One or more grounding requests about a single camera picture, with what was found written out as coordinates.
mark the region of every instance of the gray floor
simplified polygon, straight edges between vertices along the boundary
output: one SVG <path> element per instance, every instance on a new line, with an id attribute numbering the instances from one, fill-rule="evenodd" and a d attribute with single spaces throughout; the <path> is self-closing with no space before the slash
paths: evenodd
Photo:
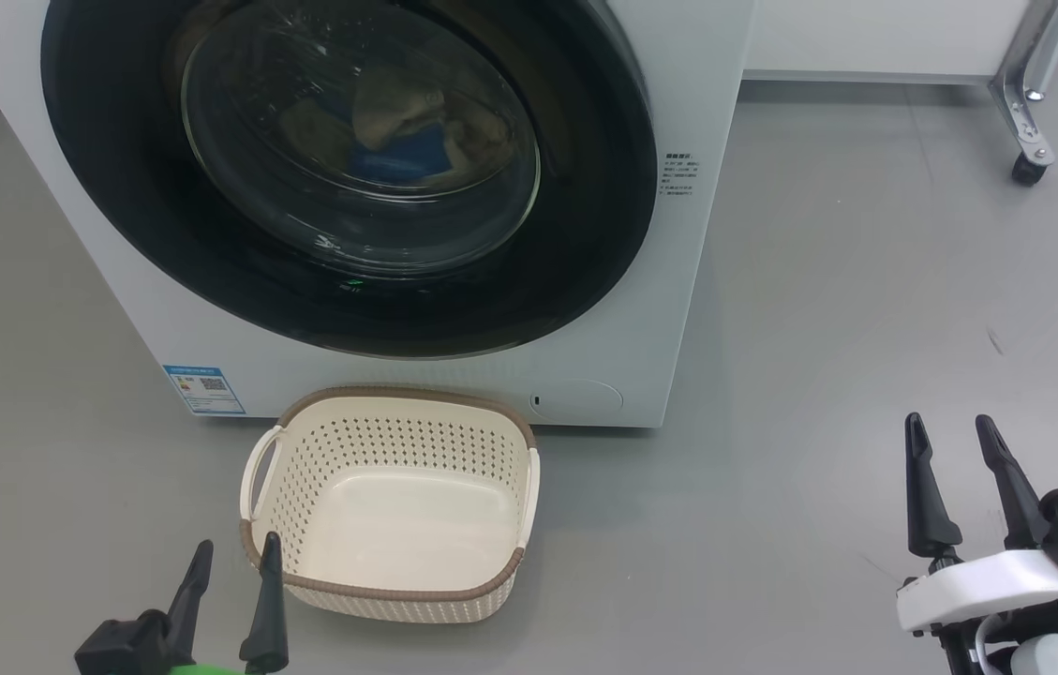
<path id="1" fill-rule="evenodd" d="M 1058 73 L 1039 121 L 1058 152 Z M 291 672 L 946 671 L 900 633 L 901 420 L 963 555 L 1003 523 L 972 419 L 1058 486 L 1058 165 L 1009 184 L 983 91 L 749 86 L 667 426 L 546 432 L 510 603 L 408 627 L 289 603 Z M 236 665 L 234 495 L 263 426 L 187 417 L 0 116 L 0 672 L 71 671 L 217 544 L 196 654 Z"/>

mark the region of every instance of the white washing machine body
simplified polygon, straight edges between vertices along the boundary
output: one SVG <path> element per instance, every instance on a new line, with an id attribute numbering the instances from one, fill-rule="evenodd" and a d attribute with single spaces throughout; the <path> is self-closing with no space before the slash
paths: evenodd
<path id="1" fill-rule="evenodd" d="M 562 328 L 510 349 L 418 359 L 369 358 L 271 332 L 187 290 L 128 242 L 88 196 L 53 131 L 40 59 L 49 4 L 0 0 L 0 106 L 196 414 L 276 417 L 317 389 L 397 384 L 503 401 L 539 424 L 660 426 L 755 0 L 610 3 L 644 74 L 656 138 L 657 200 L 640 250 L 619 281 Z M 541 274 L 549 273 L 543 261 Z"/>

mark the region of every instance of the washing machine drum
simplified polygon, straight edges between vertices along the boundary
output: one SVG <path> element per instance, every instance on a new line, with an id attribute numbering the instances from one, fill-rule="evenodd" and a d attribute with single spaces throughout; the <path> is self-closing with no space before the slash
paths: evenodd
<path id="1" fill-rule="evenodd" d="M 328 349 L 450 358 L 592 307 L 643 241 L 644 87 L 583 0 L 53 0 L 45 106 L 112 224 Z"/>

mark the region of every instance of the basket bottom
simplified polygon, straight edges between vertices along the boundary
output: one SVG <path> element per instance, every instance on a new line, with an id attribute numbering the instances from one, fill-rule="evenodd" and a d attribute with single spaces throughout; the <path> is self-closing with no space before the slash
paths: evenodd
<path id="1" fill-rule="evenodd" d="M 370 588 L 459 590 L 508 564 L 521 513 L 510 488 L 466 473 L 360 467 L 335 475 L 294 571 Z"/>

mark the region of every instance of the laundry basket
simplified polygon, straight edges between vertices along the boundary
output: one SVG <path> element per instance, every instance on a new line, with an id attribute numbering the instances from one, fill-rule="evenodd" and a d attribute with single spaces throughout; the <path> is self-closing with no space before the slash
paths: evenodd
<path id="1" fill-rule="evenodd" d="M 258 567 L 267 533 L 279 533 L 284 585 L 323 609 L 479 621 L 512 590 L 540 474 L 529 424 L 498 403 L 327 389 L 286 412 L 250 454 L 242 544 Z"/>

